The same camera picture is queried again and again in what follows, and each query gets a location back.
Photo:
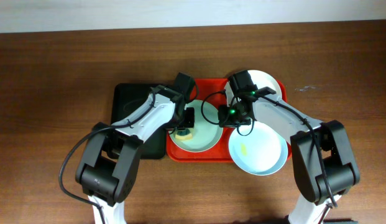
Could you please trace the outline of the mint green plate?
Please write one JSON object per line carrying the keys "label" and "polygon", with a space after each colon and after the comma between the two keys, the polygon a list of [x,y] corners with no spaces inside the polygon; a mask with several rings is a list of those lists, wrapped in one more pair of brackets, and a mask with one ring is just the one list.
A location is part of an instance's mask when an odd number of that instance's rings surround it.
{"label": "mint green plate", "polygon": [[202,100],[193,100],[186,106],[195,109],[195,122],[191,128],[193,138],[186,141],[175,139],[177,131],[170,135],[171,140],[179,148],[188,152],[203,152],[211,149],[218,143],[223,133],[223,128],[217,125],[218,110],[212,104],[205,102],[203,112],[206,119],[204,119],[201,113],[202,103]]}

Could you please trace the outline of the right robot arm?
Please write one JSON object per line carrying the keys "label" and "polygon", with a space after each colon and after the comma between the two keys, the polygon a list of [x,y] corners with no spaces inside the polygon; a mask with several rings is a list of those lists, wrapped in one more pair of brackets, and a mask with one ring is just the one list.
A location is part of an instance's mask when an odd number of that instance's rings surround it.
{"label": "right robot arm", "polygon": [[282,223],[325,223],[337,201],[360,181],[360,172],[345,127],[324,122],[289,105],[281,84],[260,70],[230,75],[223,90],[227,102],[220,106],[222,127],[239,128],[259,122],[290,145],[297,204]]}

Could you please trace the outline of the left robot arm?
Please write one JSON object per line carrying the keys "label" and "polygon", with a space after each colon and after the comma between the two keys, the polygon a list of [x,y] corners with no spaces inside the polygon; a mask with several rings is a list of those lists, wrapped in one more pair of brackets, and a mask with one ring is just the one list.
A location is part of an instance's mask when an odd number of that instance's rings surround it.
{"label": "left robot arm", "polygon": [[196,83],[179,73],[171,86],[152,88],[147,99],[126,118],[110,126],[98,123],[87,143],[75,179],[88,195],[96,223],[124,223],[123,202],[136,181],[142,145],[159,129],[192,127],[187,112]]}

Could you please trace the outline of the light blue plate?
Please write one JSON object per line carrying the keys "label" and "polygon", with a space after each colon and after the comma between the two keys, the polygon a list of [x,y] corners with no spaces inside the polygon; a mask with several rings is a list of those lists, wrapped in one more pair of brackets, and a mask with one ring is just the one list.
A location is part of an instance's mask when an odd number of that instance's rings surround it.
{"label": "light blue plate", "polygon": [[228,142],[233,162],[252,175],[271,175],[278,172],[288,158],[286,140],[264,123],[235,129]]}

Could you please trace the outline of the green yellow sponge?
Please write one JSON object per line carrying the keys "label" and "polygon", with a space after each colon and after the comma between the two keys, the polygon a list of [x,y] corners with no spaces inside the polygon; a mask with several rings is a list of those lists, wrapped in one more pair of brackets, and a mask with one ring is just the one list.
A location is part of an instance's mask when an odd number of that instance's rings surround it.
{"label": "green yellow sponge", "polygon": [[191,128],[178,129],[175,134],[175,139],[186,141],[193,138],[193,133]]}

